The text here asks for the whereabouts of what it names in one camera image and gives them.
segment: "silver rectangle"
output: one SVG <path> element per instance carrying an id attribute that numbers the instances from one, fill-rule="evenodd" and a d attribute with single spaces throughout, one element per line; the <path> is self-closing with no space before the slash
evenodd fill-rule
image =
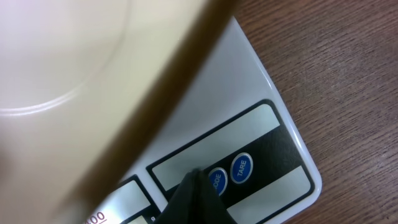
<path id="1" fill-rule="evenodd" d="M 303 167 L 299 166 L 227 211 L 238 224 L 257 223 L 303 196 L 310 187 Z"/>
<path id="2" fill-rule="evenodd" d="M 94 217 L 97 223 L 119 224 L 149 205 L 137 182 L 132 180 L 112 192 L 88 219 Z"/>
<path id="3" fill-rule="evenodd" d="M 204 169 L 265 135 L 280 124 L 269 105 L 260 105 L 153 168 L 165 190 L 192 169 Z"/>

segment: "oval button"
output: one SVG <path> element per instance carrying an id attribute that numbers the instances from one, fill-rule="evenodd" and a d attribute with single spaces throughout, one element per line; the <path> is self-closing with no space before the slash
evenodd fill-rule
<path id="1" fill-rule="evenodd" d="M 209 173 L 209 179 L 213 187 L 216 189 L 218 195 L 223 194 L 228 183 L 225 170 L 221 167 L 214 168 Z"/>
<path id="2" fill-rule="evenodd" d="M 248 180 L 253 170 L 253 160 L 248 153 L 238 154 L 231 164 L 231 179 L 235 184 L 242 184 Z"/>

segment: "black border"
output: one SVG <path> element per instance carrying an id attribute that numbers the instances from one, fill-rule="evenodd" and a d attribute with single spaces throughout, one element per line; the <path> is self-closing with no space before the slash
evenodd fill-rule
<path id="1" fill-rule="evenodd" d="M 121 222 L 120 224 L 127 224 L 133 220 L 135 220 L 136 218 L 140 217 L 141 215 L 146 219 L 146 217 L 143 215 L 143 213 L 145 212 L 145 210 L 147 210 L 148 208 L 151 210 L 154 210 L 152 212 L 155 212 L 155 217 L 157 218 L 160 215 L 160 210 L 157 207 L 157 205 L 155 204 L 155 202 L 152 200 L 152 198 L 150 197 L 148 191 L 145 189 L 144 185 L 141 183 L 141 181 L 139 180 L 137 174 L 132 175 L 131 177 L 127 178 L 126 180 L 120 182 L 118 184 L 118 186 L 114 189 L 117 190 L 121 187 L 123 187 L 124 185 L 130 183 L 131 181 L 135 181 L 138 185 L 138 187 L 141 189 L 142 193 L 144 193 L 145 197 L 147 198 L 147 200 L 149 201 L 150 205 L 147 208 L 142 209 L 141 211 L 137 212 L 135 215 L 125 219 L 123 222 Z"/>
<path id="2" fill-rule="evenodd" d="M 162 157 L 161 159 L 159 159 L 158 161 L 155 161 L 154 163 L 148 165 L 148 166 L 146 167 L 146 170 L 148 171 L 150 177 L 151 177 L 151 178 L 154 180 L 154 182 L 156 183 L 156 186 L 157 186 L 157 187 L 159 188 L 159 190 L 162 192 L 163 196 L 167 199 L 167 197 L 166 197 L 166 195 L 167 195 L 167 194 L 166 194 L 166 190 L 163 188 L 162 184 L 159 182 L 159 180 L 157 179 L 157 177 L 155 176 L 155 174 L 152 172 L 152 169 L 153 169 L 154 167 L 156 167 L 157 165 L 159 165 L 159 164 L 163 163 L 164 161 L 170 159 L 171 157 L 177 155 L 178 153 L 184 151 L 184 150 L 187 149 L 188 147 L 190 147 L 190 146 L 196 144 L 197 142 L 199 142 L 199 141 L 201 141 L 202 139 L 206 138 L 207 136 L 213 134 L 214 132 L 218 131 L 219 129 L 225 127 L 225 126 L 228 125 L 229 123 L 235 121 L 236 119 L 240 118 L 241 116 L 245 115 L 246 113 L 252 111 L 254 108 L 257 108 L 258 106 L 264 105 L 264 104 L 269 105 L 269 106 L 272 108 L 272 110 L 273 110 L 273 112 L 274 112 L 274 114 L 275 114 L 275 116 L 276 116 L 276 118 L 277 118 L 277 120 L 278 120 L 280 126 L 284 126 L 284 127 L 285 127 L 285 123 L 283 122 L 282 117 L 281 117 L 280 114 L 278 113 L 275 104 L 274 104 L 271 100 L 264 99 L 264 100 L 261 100 L 261 101 L 255 103 L 254 105 L 248 107 L 248 108 L 245 109 L 244 111 L 238 113 L 237 115 L 235 115 L 235 116 L 233 116 L 232 118 L 226 120 L 225 122 L 223 122 L 223 123 L 217 125 L 215 128 L 211 129 L 210 131 L 206 132 L 205 134 L 202 134 L 202 135 L 199 136 L 198 138 L 192 140 L 191 142 L 189 142 L 189 143 L 187 143 L 186 145 L 180 147 L 179 149 L 175 150 L 174 152 L 171 152 L 170 154 L 167 154 L 166 156 L 164 156 L 164 157 Z M 303 194 L 303 195 L 302 195 L 301 197 L 299 197 L 298 199 L 294 200 L 293 202 L 290 202 L 288 205 L 282 207 L 281 209 L 279 209 L 278 211 L 276 211 L 276 212 L 274 212 L 273 214 L 269 215 L 269 216 L 266 217 L 265 219 L 259 221 L 258 223 L 264 223 L 264 222 L 270 220 L 271 218 L 274 218 L 276 215 L 282 213 L 282 212 L 285 211 L 286 209 L 290 208 L 291 206 L 295 205 L 296 203 L 298 203 L 299 201 L 303 200 L 304 198 L 308 197 L 309 195 L 311 195 L 311 194 L 313 193 L 313 191 L 315 190 L 315 184 L 314 184 L 314 182 L 313 182 L 313 180 L 312 180 L 312 178 L 311 178 L 311 175 L 309 174 L 308 169 L 307 169 L 307 167 L 305 166 L 305 163 L 304 163 L 304 162 L 303 162 L 302 168 L 303 168 L 303 170 L 304 170 L 304 172 L 305 172 L 305 175 L 307 176 L 308 180 L 310 181 L 310 190 L 309 190 L 307 193 Z"/>

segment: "printed number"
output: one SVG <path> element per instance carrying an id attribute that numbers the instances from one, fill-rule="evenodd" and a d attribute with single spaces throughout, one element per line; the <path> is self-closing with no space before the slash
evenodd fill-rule
<path id="1" fill-rule="evenodd" d="M 97 214 L 94 216 L 92 215 L 85 224 L 96 224 L 98 223 L 98 220 L 104 220 L 105 215 L 102 212 L 97 212 Z"/>

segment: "tabletop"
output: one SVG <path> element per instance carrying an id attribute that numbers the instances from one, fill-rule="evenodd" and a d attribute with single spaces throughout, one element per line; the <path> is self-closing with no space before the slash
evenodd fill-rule
<path id="1" fill-rule="evenodd" d="M 398 2 L 246 0 L 235 16 L 322 176 L 287 223 L 398 223 Z"/>

